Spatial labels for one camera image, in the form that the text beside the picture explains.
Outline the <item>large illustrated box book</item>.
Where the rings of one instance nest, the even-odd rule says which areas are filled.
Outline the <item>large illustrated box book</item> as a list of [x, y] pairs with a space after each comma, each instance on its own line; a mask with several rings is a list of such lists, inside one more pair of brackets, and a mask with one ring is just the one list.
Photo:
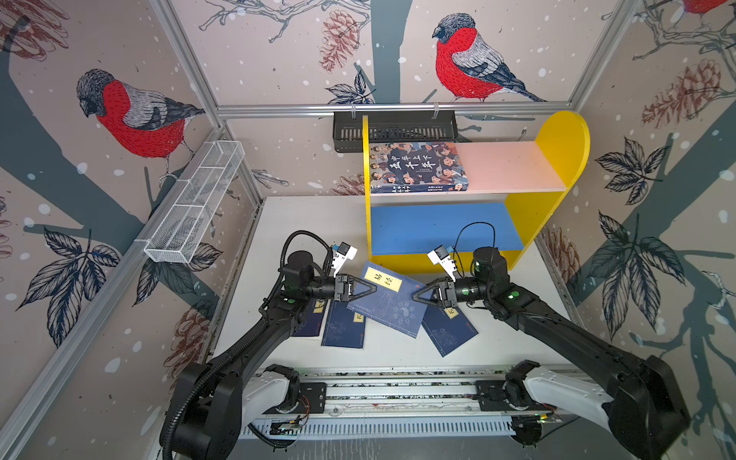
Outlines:
[[454, 143], [372, 144], [372, 194], [465, 192], [470, 182]]

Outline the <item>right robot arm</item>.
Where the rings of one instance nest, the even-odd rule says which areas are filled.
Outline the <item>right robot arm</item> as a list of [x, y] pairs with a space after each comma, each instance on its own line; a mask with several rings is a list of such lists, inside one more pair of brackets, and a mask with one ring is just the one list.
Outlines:
[[580, 381], [523, 360], [505, 375], [509, 406], [563, 408], [609, 431], [638, 459], [663, 457], [690, 428], [691, 415], [665, 361], [616, 348], [555, 312], [534, 292], [511, 281], [497, 248], [479, 247], [469, 276], [460, 274], [443, 246], [427, 256], [446, 274], [413, 293], [414, 301], [441, 310], [479, 301], [494, 319], [538, 339], [588, 376]]

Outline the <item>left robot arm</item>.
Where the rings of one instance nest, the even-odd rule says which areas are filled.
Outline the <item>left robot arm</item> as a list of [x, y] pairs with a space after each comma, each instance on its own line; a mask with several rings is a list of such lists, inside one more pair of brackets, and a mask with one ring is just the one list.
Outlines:
[[243, 426], [276, 406], [293, 407], [299, 398], [297, 371], [266, 368], [254, 379], [271, 353], [304, 322], [310, 302], [358, 299], [360, 279], [341, 268], [357, 254], [342, 243], [329, 249], [324, 266], [299, 250], [283, 256], [279, 276], [260, 306], [260, 319], [239, 340], [205, 364], [191, 363], [176, 380], [159, 435], [161, 456], [225, 459], [237, 444]]

